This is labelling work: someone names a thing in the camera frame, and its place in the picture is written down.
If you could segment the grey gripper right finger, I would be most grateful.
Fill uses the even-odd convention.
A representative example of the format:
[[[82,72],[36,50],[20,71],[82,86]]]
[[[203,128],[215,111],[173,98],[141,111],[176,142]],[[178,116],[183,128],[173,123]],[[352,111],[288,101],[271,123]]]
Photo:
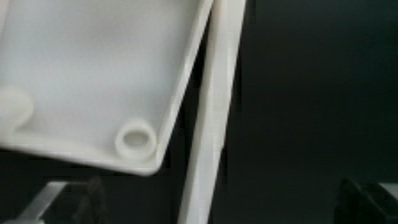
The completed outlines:
[[[398,224],[398,182],[342,181],[335,224]]]

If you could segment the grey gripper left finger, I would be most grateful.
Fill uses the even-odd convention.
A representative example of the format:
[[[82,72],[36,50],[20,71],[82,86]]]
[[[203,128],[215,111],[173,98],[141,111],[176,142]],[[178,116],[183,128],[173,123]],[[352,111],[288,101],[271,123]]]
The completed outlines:
[[[102,179],[50,181],[11,224],[107,224]]]

